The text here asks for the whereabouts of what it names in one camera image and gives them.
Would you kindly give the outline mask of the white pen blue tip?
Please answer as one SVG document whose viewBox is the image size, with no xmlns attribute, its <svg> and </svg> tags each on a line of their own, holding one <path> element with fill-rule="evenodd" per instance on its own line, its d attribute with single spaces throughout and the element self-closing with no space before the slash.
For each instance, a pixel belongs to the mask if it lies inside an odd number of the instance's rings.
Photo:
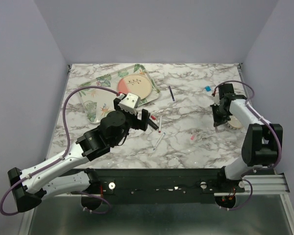
<svg viewBox="0 0 294 235">
<path fill-rule="evenodd" d="M 166 135 L 166 133 L 163 132 L 162 135 L 160 136 L 160 138 L 157 140 L 156 144 L 154 145 L 153 150 L 155 150 L 159 146 L 160 142 L 162 141 L 162 139 L 164 138 L 165 135 Z"/>
</svg>

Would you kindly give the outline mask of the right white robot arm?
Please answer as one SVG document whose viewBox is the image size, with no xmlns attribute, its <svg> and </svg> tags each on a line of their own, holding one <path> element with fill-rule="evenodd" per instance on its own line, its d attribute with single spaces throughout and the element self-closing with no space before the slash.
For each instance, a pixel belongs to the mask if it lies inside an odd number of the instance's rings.
<svg viewBox="0 0 294 235">
<path fill-rule="evenodd" d="M 212 96 L 219 98 L 211 105 L 213 126 L 217 128 L 235 117 L 246 129 L 241 158 L 224 166 L 217 174 L 216 187 L 222 192 L 233 187 L 233 181 L 257 170 L 275 168 L 282 157 L 283 128 L 261 116 L 249 103 L 249 98 L 235 94 L 232 81 L 217 85 Z"/>
</svg>

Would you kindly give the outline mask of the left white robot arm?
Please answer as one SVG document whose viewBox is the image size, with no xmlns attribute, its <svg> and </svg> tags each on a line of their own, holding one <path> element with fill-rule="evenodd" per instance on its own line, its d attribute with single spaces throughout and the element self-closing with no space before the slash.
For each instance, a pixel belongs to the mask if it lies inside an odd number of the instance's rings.
<svg viewBox="0 0 294 235">
<path fill-rule="evenodd" d="M 136 111 L 138 97 L 127 94 L 114 99 L 114 111 L 100 121 L 100 125 L 79 137 L 74 144 L 58 155 L 27 169 L 16 167 L 8 171 L 10 189 L 3 195 L 13 194 L 17 212 L 29 211 L 45 199 L 66 192 L 94 193 L 99 180 L 93 169 L 73 173 L 72 169 L 91 162 L 121 146 L 130 131 L 147 130 L 150 113 Z"/>
</svg>

